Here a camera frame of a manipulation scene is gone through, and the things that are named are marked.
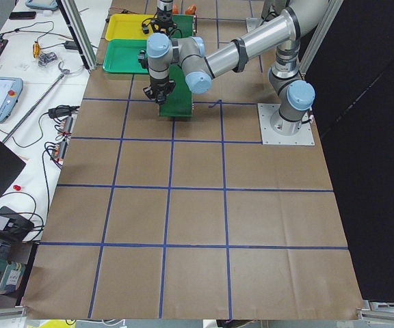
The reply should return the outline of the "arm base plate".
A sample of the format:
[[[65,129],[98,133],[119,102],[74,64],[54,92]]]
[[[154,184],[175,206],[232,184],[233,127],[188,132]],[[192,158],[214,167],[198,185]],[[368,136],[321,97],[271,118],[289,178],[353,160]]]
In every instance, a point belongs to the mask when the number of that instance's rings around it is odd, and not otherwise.
[[[262,144],[265,146],[314,146],[308,115],[299,122],[288,122],[279,113],[279,104],[258,103]]]

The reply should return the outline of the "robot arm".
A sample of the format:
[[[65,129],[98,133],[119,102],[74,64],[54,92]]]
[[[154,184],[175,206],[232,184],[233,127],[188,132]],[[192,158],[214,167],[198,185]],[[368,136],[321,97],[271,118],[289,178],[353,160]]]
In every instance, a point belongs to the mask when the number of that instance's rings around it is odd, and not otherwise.
[[[270,123],[280,135],[295,135],[315,100],[313,86],[301,80],[299,75],[300,39],[321,22],[328,2],[287,1],[281,4],[266,1],[263,11],[267,12],[272,5],[277,17],[263,17],[258,27],[210,55],[206,55],[200,37],[176,39],[164,33],[153,33],[146,43],[146,57],[141,60],[150,75],[150,85],[143,89],[145,95],[160,105],[165,103],[176,85],[169,77],[171,65],[183,71],[190,92],[203,94],[211,88],[215,78],[230,70],[242,72],[251,59],[276,49],[269,81],[281,104]]]
[[[150,20],[154,33],[164,33],[169,36],[177,28],[172,12],[173,0],[157,0],[157,11]]]

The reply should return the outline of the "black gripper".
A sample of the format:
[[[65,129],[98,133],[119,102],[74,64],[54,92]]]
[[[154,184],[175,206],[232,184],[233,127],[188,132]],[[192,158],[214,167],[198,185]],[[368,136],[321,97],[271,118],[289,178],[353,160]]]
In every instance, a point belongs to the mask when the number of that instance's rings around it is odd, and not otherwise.
[[[172,20],[172,12],[157,12],[150,20],[150,26],[154,33],[171,34],[177,28],[177,24]]]
[[[174,91],[176,82],[173,79],[150,78],[150,85],[143,89],[148,99],[156,100],[158,104],[164,104],[169,94]]]

